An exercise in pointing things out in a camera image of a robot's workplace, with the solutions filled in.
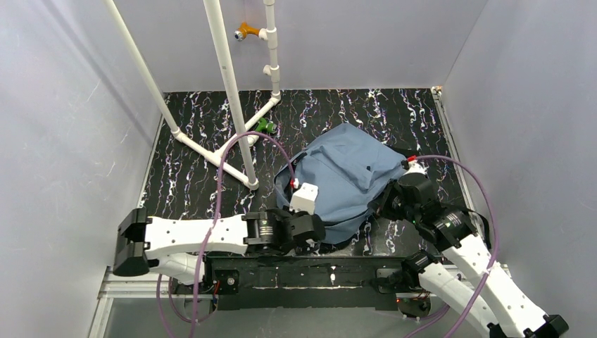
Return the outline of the blue backpack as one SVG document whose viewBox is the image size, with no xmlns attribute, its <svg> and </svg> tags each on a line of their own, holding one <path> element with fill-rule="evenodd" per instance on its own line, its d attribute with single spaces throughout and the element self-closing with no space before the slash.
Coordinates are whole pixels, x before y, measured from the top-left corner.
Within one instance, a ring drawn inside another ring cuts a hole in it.
<svg viewBox="0 0 597 338">
<path fill-rule="evenodd" d="M 341 124 L 317 137 L 278 171 L 273 181 L 277 207 L 293 213 L 289 202 L 295 179 L 317 185 L 313 215 L 321 218 L 326 230 L 325 239 L 318 243 L 341 244 L 375 215 L 368 204 L 388 181 L 403 176 L 401 161 L 409 157 L 351 124 Z"/>
</svg>

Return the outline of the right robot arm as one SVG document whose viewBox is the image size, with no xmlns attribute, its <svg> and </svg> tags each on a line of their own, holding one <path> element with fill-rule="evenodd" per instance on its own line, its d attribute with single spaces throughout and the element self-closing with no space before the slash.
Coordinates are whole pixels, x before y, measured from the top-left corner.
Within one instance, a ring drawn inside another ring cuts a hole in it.
<svg viewBox="0 0 597 338">
<path fill-rule="evenodd" d="M 542 310 L 513 282 L 472 224 L 470 210 L 440 202 L 426 175 L 389 181 L 370 207 L 382 218 L 412 223 L 465 278 L 420 250 L 381 277 L 382 287 L 402 284 L 436 294 L 487 337 L 561 337 L 569 330 L 561 315 Z"/>
</svg>

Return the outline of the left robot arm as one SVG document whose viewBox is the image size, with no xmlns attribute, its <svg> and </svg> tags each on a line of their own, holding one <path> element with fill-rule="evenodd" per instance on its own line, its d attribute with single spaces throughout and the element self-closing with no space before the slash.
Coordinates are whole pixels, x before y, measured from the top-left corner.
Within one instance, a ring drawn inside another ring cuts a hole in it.
<svg viewBox="0 0 597 338">
<path fill-rule="evenodd" d="M 303 211 L 292 214 L 274 208 L 213 222 L 159 218 L 146 208 L 135 208 L 118 226 L 112 271 L 118 277 L 158 273 L 191 285 L 205 275 L 197 266 L 199 252 L 286 255 L 323 239 L 321 218 Z"/>
</svg>

